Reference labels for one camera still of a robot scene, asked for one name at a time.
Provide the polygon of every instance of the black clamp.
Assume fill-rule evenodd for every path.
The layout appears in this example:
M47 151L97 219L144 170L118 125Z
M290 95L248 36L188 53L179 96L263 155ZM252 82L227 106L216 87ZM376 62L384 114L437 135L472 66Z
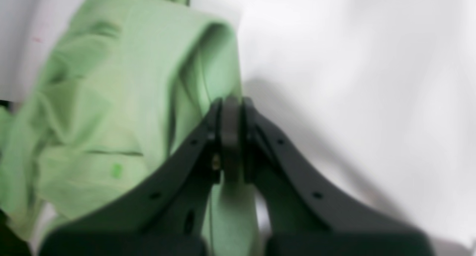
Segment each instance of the black clamp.
M267 256L431 256L418 229L335 187L249 98L216 100L180 148L119 200L54 231L41 256L205 256L207 199L221 170L264 196Z

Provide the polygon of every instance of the screw hole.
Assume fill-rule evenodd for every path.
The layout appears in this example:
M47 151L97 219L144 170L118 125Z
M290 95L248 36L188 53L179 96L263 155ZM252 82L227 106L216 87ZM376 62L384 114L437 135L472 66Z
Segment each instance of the screw hole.
M185 219L185 224L183 226L183 232L185 234L191 234L193 230L193 224L195 223L195 212L193 210L189 210L187 214L187 218Z
M149 198L150 198L151 200L154 200L154 199L160 198L161 196L162 196L162 194L161 194L160 192L155 192L155 193L151 193L150 196L149 196Z
M314 192L314 193L312 193L312 196L315 197L315 198L317 198L317 199L322 199L322 198L324 197L324 196L323 196L321 193L319 193L319 192Z

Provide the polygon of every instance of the white fabric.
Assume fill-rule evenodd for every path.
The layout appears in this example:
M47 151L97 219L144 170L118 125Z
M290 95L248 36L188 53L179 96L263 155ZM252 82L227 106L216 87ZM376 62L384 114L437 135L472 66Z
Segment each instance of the white fabric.
M81 2L41 0L21 95ZM440 256L470 254L476 0L192 0L192 7L236 28L245 93L316 168L424 229Z

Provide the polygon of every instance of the white backdrop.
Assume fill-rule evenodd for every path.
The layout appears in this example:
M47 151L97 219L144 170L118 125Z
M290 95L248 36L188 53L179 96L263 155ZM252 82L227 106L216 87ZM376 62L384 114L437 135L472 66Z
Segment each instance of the white backdrop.
M20 98L81 2L39 0L16 79ZM427 231L439 255L471 254L476 0L192 0L192 7L235 27L245 94L316 168Z

